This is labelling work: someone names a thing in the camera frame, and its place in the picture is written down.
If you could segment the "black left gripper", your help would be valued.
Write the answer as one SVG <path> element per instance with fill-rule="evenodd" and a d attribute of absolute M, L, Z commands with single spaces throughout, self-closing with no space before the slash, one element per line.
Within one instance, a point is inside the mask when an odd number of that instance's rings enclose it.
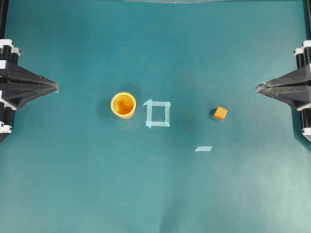
<path fill-rule="evenodd" d="M 11 39 L 0 40 L 0 141 L 12 133 L 17 108 L 57 92 L 58 84 L 17 65 L 20 49 Z"/>

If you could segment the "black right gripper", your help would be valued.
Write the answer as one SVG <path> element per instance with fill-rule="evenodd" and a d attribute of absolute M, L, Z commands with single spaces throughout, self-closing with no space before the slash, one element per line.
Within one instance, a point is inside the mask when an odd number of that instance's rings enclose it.
<path fill-rule="evenodd" d="M 311 41 L 305 40 L 294 50 L 297 68 L 279 78 L 263 82 L 256 91 L 297 109 L 302 135 L 311 141 Z"/>

